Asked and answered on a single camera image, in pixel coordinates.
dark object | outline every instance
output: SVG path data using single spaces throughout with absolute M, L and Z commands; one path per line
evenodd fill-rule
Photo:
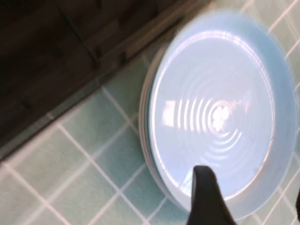
M 296 209 L 300 221 L 300 191 Z M 187 225 L 236 225 L 222 198 L 217 178 L 208 166 L 194 167 L 192 209 Z
M 12 141 L 35 121 L 86 84 L 107 82 L 210 2 L 0 0 L 0 161 L 49 123 Z

green tile floor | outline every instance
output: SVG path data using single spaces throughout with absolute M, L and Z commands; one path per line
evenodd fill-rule
M 216 0 L 210 6 L 220 8 L 238 9 L 269 28 L 300 94 L 300 0 Z M 157 187 L 139 143 L 139 97 L 154 55 L 147 50 L 97 91 L 95 82 L 88 84 L 26 131 L 33 134 L 32 128 L 94 92 L 2 163 L 0 225 L 185 224 L 188 214 Z M 276 193 L 237 223 L 300 225 L 294 209 L 299 188 L 300 141 Z

tile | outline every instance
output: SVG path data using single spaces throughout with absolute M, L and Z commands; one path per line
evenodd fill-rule
M 300 44 L 289 54 L 288 60 L 292 66 L 295 84 L 297 85 L 300 82 Z
M 95 225 L 141 225 L 142 223 L 137 214 L 119 197 L 96 221 Z
M 282 0 L 284 3 L 285 7 L 289 7 L 295 0 Z
M 279 198 L 280 194 L 278 191 L 276 191 L 271 198 L 258 211 L 255 212 L 261 221 L 266 219 L 267 215 Z
M 44 128 L 47 124 L 50 123 L 50 119 L 46 116 L 38 119 L 32 125 L 30 125 L 27 129 L 22 131 L 19 135 L 17 135 L 14 139 L 8 142 L 5 146 L 0 148 L 0 160 L 6 156 L 11 150 L 19 147 L 21 144 L 28 141 L 33 135 L 35 135 L 38 131 Z
M 300 225 L 300 222 L 298 219 L 295 219 L 295 221 L 292 223 L 292 225 Z
M 256 220 L 253 218 L 253 216 L 247 217 L 245 220 L 241 221 L 240 223 L 237 223 L 238 225 L 259 225 Z
M 55 107 L 51 111 L 51 115 L 53 115 L 55 118 L 61 116 L 63 113 L 65 113 L 67 110 L 69 110 L 71 107 L 76 105 L 78 102 L 80 102 L 82 99 L 90 95 L 92 92 L 94 92 L 97 89 L 97 84 L 93 80 L 86 84 L 83 88 L 81 88 L 79 91 L 77 91 L 75 94 L 70 96 L 67 100 L 59 104 L 57 107 Z
M 258 12 L 260 21 L 270 27 L 283 13 L 284 8 L 280 4 L 280 0 L 255 1 L 255 8 Z
M 106 84 L 109 93 L 117 100 L 127 116 L 138 112 L 140 95 L 147 67 L 142 59 L 133 61 L 117 74 L 116 79 Z
M 279 44 L 283 48 L 285 54 L 291 49 L 291 47 L 296 43 L 296 38 L 294 37 L 287 20 L 283 18 L 272 30 L 272 34 L 278 40 Z
M 188 213 L 167 200 L 150 221 L 152 225 L 185 225 Z
M 62 121 L 66 130 L 92 154 L 125 123 L 125 119 L 105 96 L 98 91 Z
M 258 12 L 254 4 L 251 4 L 251 6 L 244 11 L 244 14 L 252 18 L 256 23 L 259 22 Z
M 160 49 L 161 46 L 163 46 L 164 44 L 159 44 L 158 46 L 154 46 L 150 49 L 146 49 L 144 51 L 144 54 L 146 56 L 147 61 L 149 62 L 149 64 L 151 64 L 152 60 L 154 59 L 156 53 L 158 52 L 158 50 Z
M 290 201 L 291 205 L 296 205 L 297 196 L 300 189 L 300 172 L 296 173 L 295 178 L 285 192 L 285 196 Z
M 0 224 L 18 225 L 39 206 L 35 196 L 11 175 L 0 182 Z
M 135 126 L 136 129 L 139 129 L 139 119 L 136 118 L 134 121 L 133 121 L 133 125 Z
M 16 170 L 44 197 L 51 195 L 85 156 L 58 129 L 44 139 Z
M 158 207 L 165 195 L 145 168 L 124 191 L 130 202 L 146 218 Z
M 289 17 L 292 19 L 295 29 L 298 34 L 300 34 L 300 2 L 298 1 L 293 8 L 288 13 Z
M 285 177 L 280 185 L 283 190 L 286 188 L 287 184 L 290 182 L 291 178 L 295 175 L 298 169 L 299 162 L 296 160 L 295 156 L 293 156 Z
M 72 225 L 85 225 L 114 194 L 113 187 L 91 165 L 58 196 L 53 206 Z
M 50 210 L 44 211 L 30 225 L 64 225 Z
M 240 9 L 248 0 L 216 0 L 216 8 Z
M 265 222 L 265 225 L 274 224 L 291 224 L 294 219 L 294 215 L 290 211 L 283 199 L 281 199 L 275 206 L 274 211 Z
M 97 163 L 110 179 L 122 187 L 132 174 L 144 163 L 138 135 L 127 130 L 97 159 Z

black object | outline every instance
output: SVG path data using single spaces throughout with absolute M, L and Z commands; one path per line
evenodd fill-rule
M 300 190 L 296 209 L 300 221 Z M 236 225 L 222 198 L 217 178 L 208 166 L 194 167 L 192 209 L 187 225 Z

stack of plates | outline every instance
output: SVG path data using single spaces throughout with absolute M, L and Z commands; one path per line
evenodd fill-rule
M 190 211 L 193 167 L 207 165 L 234 219 L 257 210 L 292 158 L 294 87 L 264 28 L 229 12 L 194 19 L 157 52 L 142 89 L 139 132 L 158 186 Z

